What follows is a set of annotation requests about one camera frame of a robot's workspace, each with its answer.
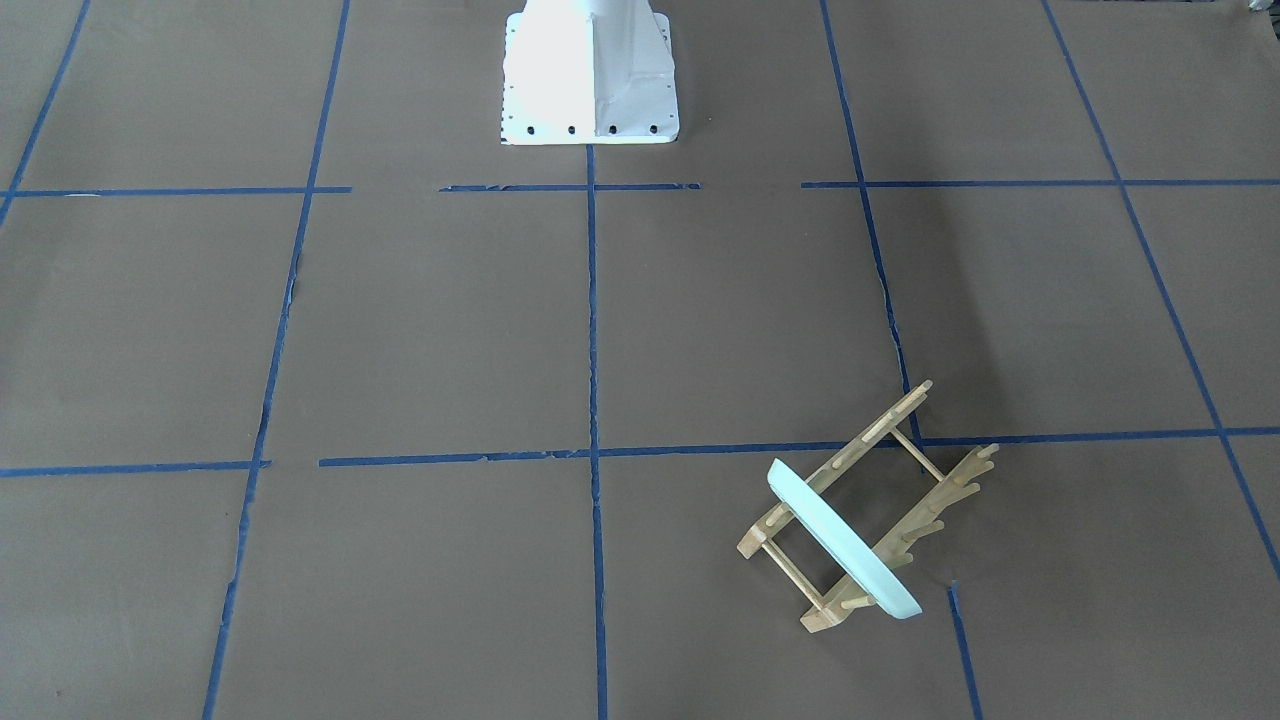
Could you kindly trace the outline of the mint green plate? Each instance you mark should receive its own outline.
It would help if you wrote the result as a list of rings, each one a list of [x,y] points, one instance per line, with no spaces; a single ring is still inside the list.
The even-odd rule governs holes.
[[[786,462],[776,459],[767,480],[780,502],[846,571],[864,594],[897,620],[923,612],[908,588],[858,533]]]

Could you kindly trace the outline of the wooden dish rack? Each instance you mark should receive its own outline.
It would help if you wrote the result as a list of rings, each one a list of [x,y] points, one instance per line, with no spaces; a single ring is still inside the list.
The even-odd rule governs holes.
[[[827,502],[823,493],[837,479],[847,474],[854,464],[869,454],[876,445],[882,439],[891,438],[933,478],[934,484],[931,489],[876,543],[868,544],[888,565],[895,575],[897,569],[913,561],[911,548],[919,539],[945,528],[945,521],[941,516],[946,509],[980,491],[980,484],[977,479],[995,468],[993,456],[998,451],[997,445],[980,446],[972,450],[951,470],[942,471],[937,468],[924,455],[919,445],[900,430],[900,425],[925,402],[932,387],[932,380],[923,380],[908,391],[895,405],[890,406],[860,434],[837,450],[812,474],[800,477]],[[797,564],[782,551],[774,539],[782,529],[797,521],[776,495],[774,497],[777,498],[776,505],[748,528],[742,538],[736,543],[736,550],[744,559],[751,559],[756,553],[764,552],[806,597],[810,609],[800,618],[803,626],[810,633],[818,633],[840,625],[850,614],[859,609],[878,607],[884,612],[874,600],[864,594],[861,588],[851,580],[845,570],[844,575],[827,591],[819,591],[804,575]]]

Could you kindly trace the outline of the brown paper table cover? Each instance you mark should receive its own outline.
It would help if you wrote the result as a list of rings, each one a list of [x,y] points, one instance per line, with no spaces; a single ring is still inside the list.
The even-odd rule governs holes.
[[[3,4],[5,719],[1277,716],[1266,15],[658,1],[678,140],[518,147],[521,6]],[[923,380],[810,633],[771,462]]]

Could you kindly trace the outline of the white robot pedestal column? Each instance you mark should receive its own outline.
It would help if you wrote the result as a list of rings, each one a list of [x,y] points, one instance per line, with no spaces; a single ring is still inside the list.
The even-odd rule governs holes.
[[[672,143],[669,18],[649,1],[527,1],[504,27],[500,142]]]

